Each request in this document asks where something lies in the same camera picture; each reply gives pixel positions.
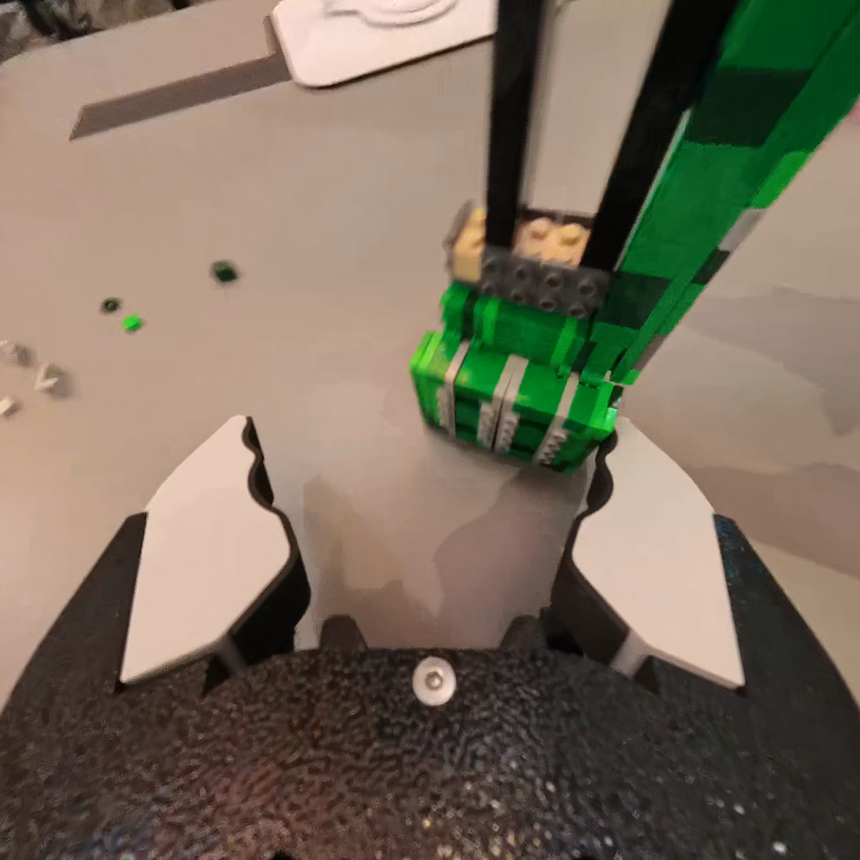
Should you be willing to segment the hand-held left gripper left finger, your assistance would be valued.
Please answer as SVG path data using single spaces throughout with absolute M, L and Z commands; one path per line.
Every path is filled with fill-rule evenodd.
M 310 583 L 251 417 L 222 424 L 145 513 L 122 684 L 201 658 L 234 673 L 294 651 Z

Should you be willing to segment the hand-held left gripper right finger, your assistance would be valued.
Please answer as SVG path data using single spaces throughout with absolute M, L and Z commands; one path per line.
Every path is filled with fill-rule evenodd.
M 634 678 L 663 661 L 746 684 L 715 512 L 694 480 L 621 418 L 551 590 L 551 640 Z

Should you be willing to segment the green toy brick model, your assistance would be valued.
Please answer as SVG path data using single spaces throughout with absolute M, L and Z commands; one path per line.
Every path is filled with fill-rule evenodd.
M 857 1 L 671 2 L 597 213 L 528 206 L 556 2 L 499 2 L 486 205 L 446 237 L 425 424 L 571 474 L 729 257 L 858 101 Z

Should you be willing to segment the grey desk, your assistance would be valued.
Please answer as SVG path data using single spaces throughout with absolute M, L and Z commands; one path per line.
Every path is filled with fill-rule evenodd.
M 442 242 L 483 197 L 487 43 L 71 139 L 84 108 L 274 65 L 269 2 L 217 2 L 2 64 L 2 702 L 113 534 L 253 417 L 313 595 L 371 646 L 494 644 L 544 605 L 584 477 L 425 427 L 408 361 Z M 239 279 L 219 285 L 216 261 Z M 122 308 L 103 314 L 117 297 Z M 123 317 L 145 321 L 125 332 Z M 858 114 L 729 258 L 622 415 L 738 522 L 858 695 Z

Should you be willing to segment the white flat stand base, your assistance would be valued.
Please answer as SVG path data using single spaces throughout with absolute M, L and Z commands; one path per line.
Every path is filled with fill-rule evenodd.
M 324 1 L 283 1 L 270 19 L 288 70 L 299 85 L 325 89 L 491 37 L 495 1 L 457 1 L 420 25 L 374 27 L 358 16 L 326 15 Z

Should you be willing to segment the white round disc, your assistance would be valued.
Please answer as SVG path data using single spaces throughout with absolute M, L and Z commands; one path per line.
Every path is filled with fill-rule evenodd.
M 326 15 L 358 16 L 374 27 L 420 25 L 445 16 L 457 1 L 324 1 Z

